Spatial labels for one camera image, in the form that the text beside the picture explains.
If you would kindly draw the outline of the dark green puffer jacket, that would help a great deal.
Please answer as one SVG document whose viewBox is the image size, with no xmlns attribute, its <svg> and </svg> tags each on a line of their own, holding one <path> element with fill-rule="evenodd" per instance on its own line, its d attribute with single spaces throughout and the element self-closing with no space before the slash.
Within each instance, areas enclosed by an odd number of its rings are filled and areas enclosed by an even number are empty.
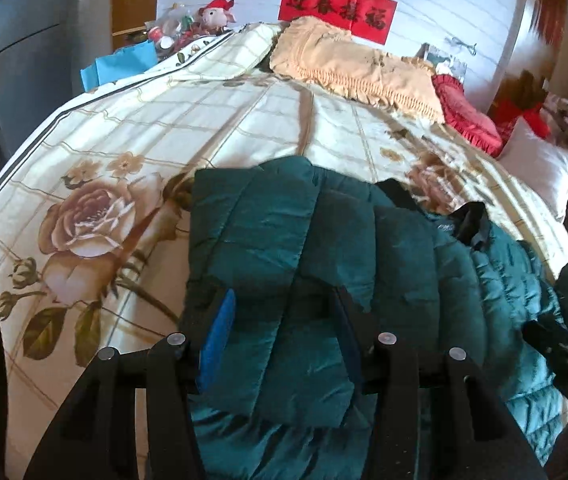
<svg viewBox="0 0 568 480">
<path fill-rule="evenodd" d="M 562 431 L 561 395 L 522 325 L 568 328 L 568 263 L 490 224 L 472 247 L 454 214 L 425 211 L 395 180 L 363 182 L 285 157 L 194 178 L 188 298 L 207 278 L 236 296 L 211 388 L 192 403 L 211 479 L 357 479 L 376 400 L 350 382 L 330 292 L 347 289 L 413 348 L 459 347 L 482 368 L 539 460 Z"/>
</svg>

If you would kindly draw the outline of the white satin pillow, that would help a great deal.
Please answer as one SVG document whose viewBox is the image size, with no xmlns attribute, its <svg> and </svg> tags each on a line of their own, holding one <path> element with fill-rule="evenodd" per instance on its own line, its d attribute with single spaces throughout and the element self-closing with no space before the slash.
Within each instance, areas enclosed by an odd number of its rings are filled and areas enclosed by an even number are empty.
<svg viewBox="0 0 568 480">
<path fill-rule="evenodd" d="M 525 118 L 517 118 L 498 161 L 536 192 L 559 222 L 568 206 L 568 150 L 539 138 Z"/>
</svg>

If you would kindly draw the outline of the floral cream bed quilt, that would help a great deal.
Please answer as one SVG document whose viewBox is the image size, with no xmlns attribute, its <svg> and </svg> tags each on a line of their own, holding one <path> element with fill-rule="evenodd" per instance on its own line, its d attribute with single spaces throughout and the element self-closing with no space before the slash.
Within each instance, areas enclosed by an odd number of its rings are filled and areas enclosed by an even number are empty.
<svg viewBox="0 0 568 480">
<path fill-rule="evenodd" d="M 192 188 L 204 169 L 302 157 L 397 181 L 479 247 L 490 224 L 537 249 L 549 278 L 568 232 L 532 188 L 443 122 L 273 73 L 286 27 L 259 24 L 188 65 L 106 84 L 56 110 L 0 174 L 5 473 L 20 479 L 103 347 L 150 347 L 188 298 Z"/>
</svg>

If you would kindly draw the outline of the red ruffled cushion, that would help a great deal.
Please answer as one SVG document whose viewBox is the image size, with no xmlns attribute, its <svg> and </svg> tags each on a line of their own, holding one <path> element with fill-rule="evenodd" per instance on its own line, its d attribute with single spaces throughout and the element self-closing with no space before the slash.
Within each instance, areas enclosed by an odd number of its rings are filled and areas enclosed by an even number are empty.
<svg viewBox="0 0 568 480">
<path fill-rule="evenodd" d="M 496 157 L 504 141 L 494 122 L 466 98 L 462 84 L 447 74 L 435 75 L 432 83 L 440 101 L 446 124 L 475 148 Z"/>
</svg>

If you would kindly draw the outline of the framed photo on headboard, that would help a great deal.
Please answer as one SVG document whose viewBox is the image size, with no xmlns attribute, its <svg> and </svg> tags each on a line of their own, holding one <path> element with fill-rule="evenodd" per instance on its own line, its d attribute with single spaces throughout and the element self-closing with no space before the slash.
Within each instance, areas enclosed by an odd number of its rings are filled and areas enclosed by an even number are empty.
<svg viewBox="0 0 568 480">
<path fill-rule="evenodd" d="M 453 54 L 438 49 L 432 44 L 422 44 L 418 56 L 433 66 L 436 75 L 449 75 L 463 82 L 467 64 Z"/>
</svg>

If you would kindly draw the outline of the beige ruffled pillow cover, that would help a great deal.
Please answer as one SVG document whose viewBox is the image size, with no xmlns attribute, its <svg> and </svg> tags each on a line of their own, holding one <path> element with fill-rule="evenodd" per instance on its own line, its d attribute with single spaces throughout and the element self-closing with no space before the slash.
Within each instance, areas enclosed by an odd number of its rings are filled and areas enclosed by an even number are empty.
<svg viewBox="0 0 568 480">
<path fill-rule="evenodd" d="M 358 44 L 350 32 L 320 18 L 290 22 L 278 36 L 270 69 L 346 99 L 444 122 L 433 70 L 425 62 Z"/>
</svg>

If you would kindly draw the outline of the red Chinese calligraphy banner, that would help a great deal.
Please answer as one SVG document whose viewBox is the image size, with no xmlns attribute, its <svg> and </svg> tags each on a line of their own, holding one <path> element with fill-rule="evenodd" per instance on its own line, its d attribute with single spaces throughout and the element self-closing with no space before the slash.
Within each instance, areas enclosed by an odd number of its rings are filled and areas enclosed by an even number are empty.
<svg viewBox="0 0 568 480">
<path fill-rule="evenodd" d="M 395 0 L 281 0 L 278 19 L 313 16 L 352 36 L 386 44 L 396 9 Z"/>
</svg>

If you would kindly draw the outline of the grey refrigerator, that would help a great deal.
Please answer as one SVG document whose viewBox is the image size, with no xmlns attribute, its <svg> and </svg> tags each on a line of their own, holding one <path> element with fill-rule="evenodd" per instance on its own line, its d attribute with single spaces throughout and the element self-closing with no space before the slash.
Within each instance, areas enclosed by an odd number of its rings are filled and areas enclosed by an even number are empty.
<svg viewBox="0 0 568 480">
<path fill-rule="evenodd" d="M 11 157 L 72 97 L 68 21 L 76 0 L 0 0 L 0 147 Z"/>
</svg>

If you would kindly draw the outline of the pink plush pig toy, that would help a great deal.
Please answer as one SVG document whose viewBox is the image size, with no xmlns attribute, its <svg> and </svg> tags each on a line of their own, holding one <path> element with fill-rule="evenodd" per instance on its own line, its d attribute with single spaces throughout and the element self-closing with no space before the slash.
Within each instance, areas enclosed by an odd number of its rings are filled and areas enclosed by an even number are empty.
<svg viewBox="0 0 568 480">
<path fill-rule="evenodd" d="M 232 12 L 234 0 L 212 0 L 197 12 L 199 29 L 203 34 L 217 35 L 236 22 Z"/>
</svg>

